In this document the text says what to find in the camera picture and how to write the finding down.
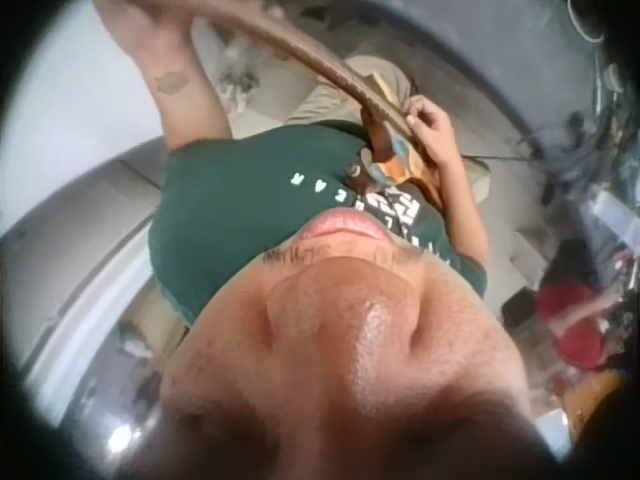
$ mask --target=skin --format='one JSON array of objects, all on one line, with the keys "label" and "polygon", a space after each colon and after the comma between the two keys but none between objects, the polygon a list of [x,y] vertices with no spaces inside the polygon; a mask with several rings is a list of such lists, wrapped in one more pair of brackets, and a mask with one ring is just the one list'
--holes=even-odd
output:
[{"label": "skin", "polygon": [[[140,67],[170,148],[230,137],[182,12],[96,7]],[[486,265],[446,113],[424,97],[408,113],[440,166],[454,248]],[[548,460],[509,336],[455,271],[392,234],[296,234],[252,260],[201,313],[161,398],[129,465],[138,477],[522,478]]]}]

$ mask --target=mouth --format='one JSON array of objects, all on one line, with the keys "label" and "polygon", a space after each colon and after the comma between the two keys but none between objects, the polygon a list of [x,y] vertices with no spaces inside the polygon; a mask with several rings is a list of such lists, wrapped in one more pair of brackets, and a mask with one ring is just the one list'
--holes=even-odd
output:
[{"label": "mouth", "polygon": [[391,234],[371,215],[344,207],[327,210],[315,217],[302,227],[295,241],[326,237],[337,233],[393,243]]}]

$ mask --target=floor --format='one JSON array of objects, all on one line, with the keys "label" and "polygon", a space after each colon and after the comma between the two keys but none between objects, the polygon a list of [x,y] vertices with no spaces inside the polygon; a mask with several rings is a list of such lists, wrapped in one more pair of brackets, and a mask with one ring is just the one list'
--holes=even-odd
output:
[{"label": "floor", "polygon": [[[316,21],[301,20],[306,32],[342,56],[375,53],[398,64],[415,81],[418,91],[445,108],[464,153],[522,155],[518,133],[492,103],[465,77],[418,45],[409,45],[396,32],[348,25],[328,33]],[[260,86],[242,113],[232,115],[237,138],[275,128],[302,102],[315,85],[313,75],[295,61],[265,54],[257,62]],[[480,205],[491,243],[489,286],[485,300],[499,316],[501,305],[520,288],[535,287],[546,265],[553,239],[543,227],[539,207],[542,175],[523,162],[488,161],[489,197]]]}]

